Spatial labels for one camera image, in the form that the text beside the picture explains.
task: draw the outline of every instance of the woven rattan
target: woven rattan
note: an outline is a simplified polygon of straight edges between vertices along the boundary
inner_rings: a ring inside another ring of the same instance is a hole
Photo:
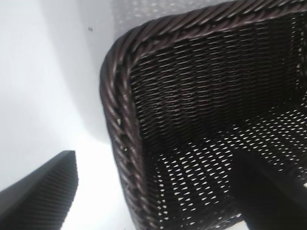
[[[238,0],[117,40],[100,93],[138,230],[226,229],[242,148],[307,179],[307,0]]]

